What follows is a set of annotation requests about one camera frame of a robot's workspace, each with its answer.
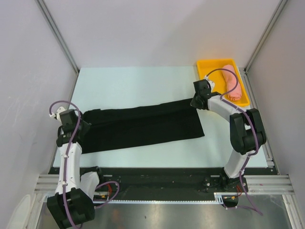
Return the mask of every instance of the yellow tray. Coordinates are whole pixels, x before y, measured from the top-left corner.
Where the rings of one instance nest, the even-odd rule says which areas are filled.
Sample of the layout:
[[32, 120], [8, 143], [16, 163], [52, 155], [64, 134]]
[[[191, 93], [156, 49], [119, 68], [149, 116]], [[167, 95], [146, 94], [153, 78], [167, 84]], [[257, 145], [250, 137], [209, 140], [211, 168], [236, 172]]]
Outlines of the yellow tray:
[[[238, 106], [248, 106], [250, 105], [250, 100], [248, 98], [247, 92], [244, 88], [243, 81], [240, 77], [239, 71], [236, 67], [236, 64], [233, 59], [219, 59], [219, 60], [200, 60], [197, 61], [197, 70], [199, 74], [199, 78], [202, 80], [205, 75], [207, 75], [210, 71], [214, 70], [215, 68], [222, 68], [225, 65], [230, 64], [234, 67], [234, 71], [238, 77], [238, 81], [240, 83], [240, 86], [242, 88], [242, 98], [238, 101], [231, 101], [228, 99], [228, 96], [225, 95], [224, 97], [231, 101], [232, 103], [238, 105]], [[227, 91], [226, 89], [226, 83], [224, 81], [224, 77], [221, 71], [213, 72], [209, 76], [209, 80], [212, 80], [215, 83], [215, 88], [212, 92], [219, 92], [220, 94], [223, 94]]]

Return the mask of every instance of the rolled pink cloth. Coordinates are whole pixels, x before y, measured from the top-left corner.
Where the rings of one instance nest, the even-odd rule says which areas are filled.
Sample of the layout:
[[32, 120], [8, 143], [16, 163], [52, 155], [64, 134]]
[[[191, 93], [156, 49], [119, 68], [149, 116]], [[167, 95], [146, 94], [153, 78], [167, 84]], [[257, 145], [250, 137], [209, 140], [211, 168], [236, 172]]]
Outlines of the rolled pink cloth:
[[[228, 70], [235, 73], [234, 67], [232, 65], [228, 64], [228, 65], [225, 65], [223, 68], [228, 69]], [[227, 84], [227, 92], [228, 92], [231, 89], [233, 89], [234, 86], [236, 85], [236, 78], [232, 73], [230, 73], [228, 71], [222, 70], [222, 73], [223, 73], [223, 76], [224, 76], [224, 80]], [[242, 89], [240, 87], [239, 82], [238, 82], [237, 87], [232, 92], [228, 93], [227, 95], [228, 95], [228, 98], [232, 101], [237, 101], [237, 100], [240, 100], [242, 98]]]

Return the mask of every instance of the gray floor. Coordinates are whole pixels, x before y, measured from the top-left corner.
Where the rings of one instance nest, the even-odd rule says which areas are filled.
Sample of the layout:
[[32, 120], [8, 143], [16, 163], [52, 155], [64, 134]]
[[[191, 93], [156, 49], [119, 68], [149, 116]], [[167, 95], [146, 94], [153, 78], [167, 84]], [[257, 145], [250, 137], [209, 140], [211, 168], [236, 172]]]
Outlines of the gray floor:
[[[245, 209], [226, 211], [220, 205], [109, 204], [96, 211], [83, 229], [290, 229], [282, 196], [253, 196], [264, 213]], [[239, 205], [248, 205], [242, 196]], [[44, 206], [37, 229], [57, 229]]]

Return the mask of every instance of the black garment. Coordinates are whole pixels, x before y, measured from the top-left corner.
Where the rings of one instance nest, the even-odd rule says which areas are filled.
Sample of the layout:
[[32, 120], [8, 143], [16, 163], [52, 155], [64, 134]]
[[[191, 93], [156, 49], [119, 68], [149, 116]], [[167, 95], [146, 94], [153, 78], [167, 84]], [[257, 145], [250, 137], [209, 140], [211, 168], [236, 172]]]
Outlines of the black garment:
[[204, 136], [192, 99], [129, 109], [91, 110], [82, 153], [147, 146]]

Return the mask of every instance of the white table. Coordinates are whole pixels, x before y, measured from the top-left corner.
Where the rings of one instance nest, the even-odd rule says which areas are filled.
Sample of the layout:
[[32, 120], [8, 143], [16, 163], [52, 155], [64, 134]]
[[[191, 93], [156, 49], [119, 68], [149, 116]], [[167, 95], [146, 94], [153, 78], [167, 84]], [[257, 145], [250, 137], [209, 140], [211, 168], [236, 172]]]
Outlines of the white table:
[[[72, 102], [80, 110], [132, 108], [191, 98], [197, 70], [183, 67], [82, 68]], [[81, 167], [223, 167], [231, 154], [229, 123], [198, 110], [204, 137], [84, 154]], [[60, 166], [57, 152], [54, 167]], [[261, 148], [247, 167], [267, 167]]]

